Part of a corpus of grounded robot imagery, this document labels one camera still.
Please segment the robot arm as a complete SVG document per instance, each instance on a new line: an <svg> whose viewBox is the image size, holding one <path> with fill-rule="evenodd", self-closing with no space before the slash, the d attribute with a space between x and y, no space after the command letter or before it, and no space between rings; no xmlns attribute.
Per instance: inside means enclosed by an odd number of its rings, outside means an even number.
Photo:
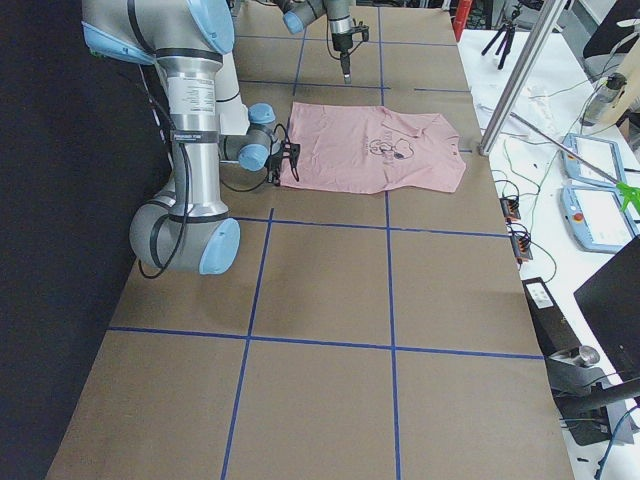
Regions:
<svg viewBox="0 0 640 480"><path fill-rule="evenodd" d="M350 3L344 0L275 0L274 4L283 13L283 22L291 34L300 33L316 20L326 18L333 51L338 53L344 83L349 85L351 83L349 51L354 46L355 33Z"/></svg>
<svg viewBox="0 0 640 480"><path fill-rule="evenodd" d="M218 275L232 265L240 226L220 194L220 162L267 171L297 165L299 145L277 138L270 105L243 104L224 1L85 1L84 38L97 54L156 68L169 124L173 177L136 212L130 243L141 264Z"/></svg>

